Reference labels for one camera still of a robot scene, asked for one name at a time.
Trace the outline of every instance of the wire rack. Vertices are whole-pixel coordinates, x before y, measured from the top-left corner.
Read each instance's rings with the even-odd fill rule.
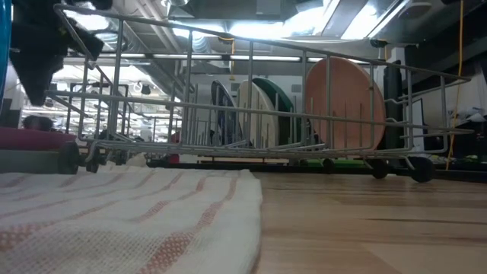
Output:
[[[408,159],[413,155],[422,155],[422,154],[434,154],[434,153],[443,153],[447,150],[447,137],[453,134],[466,134],[471,133],[469,130],[465,129],[454,129],[449,128],[447,126],[447,107],[446,107],[446,95],[445,89],[449,86],[462,84],[469,81],[468,78],[458,77],[456,75],[449,75],[441,72],[433,72],[426,69],[421,68],[413,68],[405,65],[397,65],[388,62],[382,62],[379,60],[373,59],[365,59],[359,58],[355,56],[348,56],[339,53],[332,53],[326,50],[318,50],[312,49],[302,46],[295,46],[288,43],[282,43],[277,41],[269,41],[269,40],[257,40],[257,39],[250,39],[244,37],[236,37],[229,33],[219,33],[211,30],[203,30],[195,27],[187,27],[184,25],[179,24],[172,24],[164,21],[156,21],[156,20],[149,20],[145,18],[138,18],[133,16],[125,16],[119,14],[112,14],[105,11],[93,11],[85,8],[73,7],[68,5],[56,5],[55,10],[58,16],[62,19],[63,24],[65,25],[66,29],[69,33],[75,38],[81,49],[83,50],[86,60],[84,63],[84,81],[83,87],[81,92],[72,93],[72,92],[65,92],[65,91],[47,91],[47,95],[49,97],[55,98],[57,101],[62,100],[60,97],[80,97],[81,98],[81,109],[73,107],[69,102],[64,101],[64,105],[70,108],[72,111],[76,111],[80,113],[79,117],[79,124],[83,125],[83,119],[87,117],[84,115],[84,101],[86,99],[95,99],[99,101],[103,101],[108,103],[109,106],[109,119],[107,123],[107,129],[109,134],[114,137],[117,141],[109,141],[109,140],[98,140],[98,139],[84,139],[82,137],[82,126],[78,128],[78,137],[80,140],[85,142],[90,142],[91,149],[90,154],[88,155],[86,161],[89,161],[94,156],[93,151],[95,148],[109,148],[109,149],[116,149],[116,150],[130,150],[130,151],[140,151],[140,152],[148,152],[148,153],[167,153],[167,154],[186,154],[186,155],[207,155],[207,156],[222,156],[222,157],[238,157],[238,158],[286,158],[286,159],[308,159],[308,158],[340,158],[345,157],[348,155],[353,155],[356,157],[360,157],[362,159],[404,159],[408,164],[409,168],[415,169],[414,164],[412,164]],[[104,16],[107,18],[117,19],[119,21],[119,29],[118,29],[118,41],[115,49],[114,54],[103,54],[102,58],[111,58],[115,59],[115,75],[113,77],[113,81],[110,80],[109,77],[105,73],[103,73],[100,66],[94,62],[94,58],[87,49],[87,47],[83,44],[80,37],[76,34],[75,29],[72,27],[68,19],[66,18],[63,11],[75,11],[80,14],[95,14]],[[126,22],[136,22],[140,24],[150,24],[160,27],[169,27],[169,28],[179,28],[189,31],[189,40],[187,43],[186,54],[144,54],[144,53],[123,53],[122,52],[122,45],[123,45],[123,30],[125,27]],[[226,106],[216,106],[212,104],[201,104],[198,102],[198,88],[197,86],[193,87],[191,83],[191,62],[193,60],[221,60],[221,56],[216,55],[203,55],[203,54],[194,54],[192,53],[193,48],[193,32],[200,32],[200,33],[207,33],[210,35],[215,35],[217,37],[224,37],[224,38],[232,38],[235,40],[245,40],[250,45],[250,51],[248,56],[236,56],[230,55],[228,58],[229,60],[239,60],[239,61],[247,61],[248,62],[248,82],[251,83],[253,79],[253,65],[255,62],[260,61],[267,61],[277,62],[277,59],[273,59],[272,57],[264,58],[262,56],[254,55],[254,43],[261,43],[270,46],[279,46],[288,49],[295,49],[302,52],[302,55],[299,57],[289,57],[288,59],[280,59],[279,62],[298,62],[302,64],[302,97],[305,98],[306,92],[306,79],[307,79],[307,64],[312,62],[311,59],[325,59],[326,65],[330,68],[330,60],[332,56],[341,57],[346,59],[353,59],[359,62],[364,62],[367,64],[368,69],[370,69],[370,105],[371,110],[374,109],[374,68],[383,65],[392,67],[395,69],[403,69],[406,72],[406,81],[407,81],[407,95],[400,97],[398,100],[386,100],[386,104],[398,104],[402,105],[405,113],[404,117],[407,117],[403,121],[396,121],[393,118],[387,118],[386,122],[379,123],[374,121],[374,111],[371,111],[370,117],[364,117],[363,119],[349,119],[346,117],[339,117],[333,116],[331,111],[331,106],[333,104],[333,99],[330,97],[331,94],[331,71],[327,69],[326,75],[326,89],[328,92],[326,93],[326,102],[327,102],[327,113],[324,115],[315,115],[309,114],[306,112],[306,100],[301,100],[302,111],[300,113],[296,111],[292,112],[281,112],[281,111],[271,111],[271,110],[262,110],[262,109],[255,109],[251,108],[252,106],[247,105],[246,107],[226,107]],[[119,71],[120,71],[120,64],[121,60],[123,59],[185,59],[188,66],[186,67],[186,79],[184,84],[184,89],[182,94],[182,98],[180,102],[176,102],[175,94],[177,93],[176,83],[173,84],[173,92],[170,101],[164,100],[153,100],[148,98],[139,98],[139,97],[127,97],[126,94],[119,92],[120,84],[119,84]],[[92,94],[87,93],[87,75],[88,69],[96,69],[100,73],[100,91],[103,89],[103,83],[107,83],[111,87],[110,95],[103,95],[101,94]],[[441,86],[439,88],[433,88],[431,90],[418,92],[413,94],[412,92],[412,72],[417,73],[425,73],[431,76],[439,77]],[[455,80],[453,84],[446,85],[445,79],[452,79]],[[247,102],[252,102],[253,92],[251,91],[251,84],[249,84],[249,91],[248,91],[248,98]],[[413,98],[428,92],[440,90],[441,92],[441,118],[442,118],[442,126],[440,127],[433,127],[433,126],[423,126],[423,125],[415,125],[413,124],[412,117],[413,117],[413,108],[412,102]],[[119,103],[122,103],[123,113],[121,113],[121,118],[119,118],[120,110],[118,107]],[[131,139],[128,139],[124,135],[119,134],[117,129],[117,124],[121,119],[121,123],[123,125],[126,124],[126,111],[131,112],[131,108],[127,109],[126,105],[130,103],[140,103],[140,104],[153,104],[153,105],[164,105],[166,108],[170,110],[169,115],[169,123],[168,123],[168,138],[167,142],[133,142]],[[170,137],[174,132],[174,111],[175,109],[182,110],[182,123],[180,123],[181,128],[181,138],[179,143],[171,143]],[[196,117],[197,110],[209,110],[208,117]],[[218,130],[222,130],[218,128],[217,123],[213,123],[214,129],[212,129],[212,115],[214,115],[214,120],[216,120],[217,113],[225,113],[224,118],[228,119],[230,115],[235,115],[240,120],[243,121],[242,125],[242,134],[239,134],[236,127],[235,129],[231,129],[233,138],[230,138],[226,142],[215,141],[214,136],[218,136]],[[251,120],[257,119],[257,131],[262,131],[262,119],[263,116],[270,116],[273,119],[278,119],[278,117],[288,117],[293,123],[291,123],[292,132],[290,138],[290,143],[286,145],[276,145],[273,147],[269,147],[269,140],[271,138],[275,138],[274,136],[264,136],[262,138],[251,139]],[[318,143],[314,141],[312,123],[307,123],[307,121],[326,121],[327,126],[327,136],[323,143]],[[199,129],[200,125],[204,125],[205,130],[201,131]],[[357,125],[370,125],[370,139],[371,142],[367,144],[360,144],[357,147],[345,147],[345,148],[335,148],[333,144],[333,123],[354,123]],[[301,127],[301,136],[297,135],[297,127]],[[405,145],[403,148],[392,148],[392,149],[384,149],[384,150],[372,150],[374,147],[374,140],[378,138],[382,138],[382,136],[376,136],[374,127],[375,126],[389,126],[389,127],[396,127],[401,128],[404,130],[405,135],[401,136],[402,139],[405,139]],[[96,132],[100,129],[100,121],[97,121],[97,128]],[[427,129],[430,132],[436,133],[429,133],[425,135],[415,135],[413,129]],[[426,136],[443,136],[443,148],[434,150],[434,151],[415,151],[414,150],[414,143],[413,139],[417,137],[426,137]]]

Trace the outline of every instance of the green plate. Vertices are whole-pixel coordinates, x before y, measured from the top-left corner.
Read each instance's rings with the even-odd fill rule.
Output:
[[[261,90],[266,93],[267,97],[271,100],[272,105],[275,107],[275,95],[279,96],[279,109],[282,112],[291,112],[293,105],[289,100],[288,95],[273,81],[265,78],[254,78],[252,80]],[[298,119],[297,123],[297,137],[299,142],[301,140],[301,120]],[[291,133],[291,119],[290,117],[279,117],[279,145],[287,145],[289,143],[289,137]]]

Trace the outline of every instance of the striped towel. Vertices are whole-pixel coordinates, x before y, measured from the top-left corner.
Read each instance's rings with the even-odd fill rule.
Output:
[[[0,273],[249,273],[261,202],[248,170],[0,174]]]

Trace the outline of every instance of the wooden table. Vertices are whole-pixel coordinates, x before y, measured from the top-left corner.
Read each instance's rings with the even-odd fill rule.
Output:
[[[254,273],[487,273],[487,185],[259,174]]]

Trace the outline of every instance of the white towel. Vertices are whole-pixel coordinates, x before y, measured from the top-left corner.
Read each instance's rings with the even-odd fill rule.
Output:
[[[261,202],[248,170],[0,174],[0,273],[249,273]]]

